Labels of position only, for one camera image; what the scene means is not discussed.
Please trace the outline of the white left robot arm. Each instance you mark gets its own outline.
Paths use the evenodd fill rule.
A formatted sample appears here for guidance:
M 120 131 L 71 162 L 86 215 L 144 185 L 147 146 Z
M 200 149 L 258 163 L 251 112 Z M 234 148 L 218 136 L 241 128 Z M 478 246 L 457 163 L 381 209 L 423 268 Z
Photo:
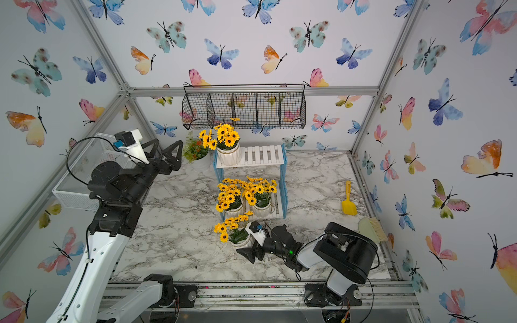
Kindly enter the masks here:
M 173 278 L 161 274 L 150 275 L 135 291 L 109 309 L 100 310 L 102 296 L 135 232 L 154 180 L 182 166 L 181 140 L 159 149 L 156 139 L 140 144 L 123 136 L 115 136 L 113 148 L 133 160 L 135 167 L 105 161 L 93 169 L 87 188 L 90 199 L 98 201 L 98 209 L 86 229 L 85 253 L 48 322 L 133 322 L 150 308 L 179 310 L 180 295 Z

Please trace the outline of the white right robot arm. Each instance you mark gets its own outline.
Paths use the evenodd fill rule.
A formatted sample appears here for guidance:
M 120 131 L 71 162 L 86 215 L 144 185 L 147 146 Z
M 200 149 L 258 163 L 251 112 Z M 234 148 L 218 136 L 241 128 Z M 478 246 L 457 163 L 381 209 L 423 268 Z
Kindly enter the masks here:
M 329 223 L 319 237 L 304 244 L 296 241 L 285 225 L 269 229 L 254 221 L 245 231 L 253 244 L 236 251 L 251 263 L 272 254 L 281 258 L 296 274 L 319 264 L 331 267 L 325 283 L 305 286 L 306 306 L 349 308 L 362 305 L 359 286 L 367 283 L 378 256 L 378 246 L 370 238 L 335 222 Z

